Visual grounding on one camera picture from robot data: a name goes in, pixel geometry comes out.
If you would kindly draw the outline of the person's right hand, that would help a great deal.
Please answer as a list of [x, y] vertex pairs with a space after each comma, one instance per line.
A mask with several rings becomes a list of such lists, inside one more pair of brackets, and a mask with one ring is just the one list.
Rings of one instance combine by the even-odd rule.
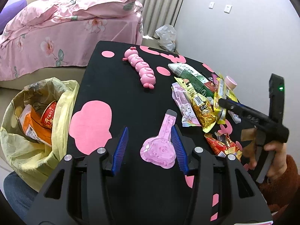
[[[267, 172], [267, 177], [270, 182], [278, 179], [284, 174], [287, 169], [287, 144], [277, 141], [271, 141], [264, 146], [265, 151], [274, 151], [274, 159]], [[255, 141], [252, 141], [248, 146], [243, 149], [243, 156], [249, 159], [249, 169], [254, 170], [257, 166], [255, 158], [256, 146]]]

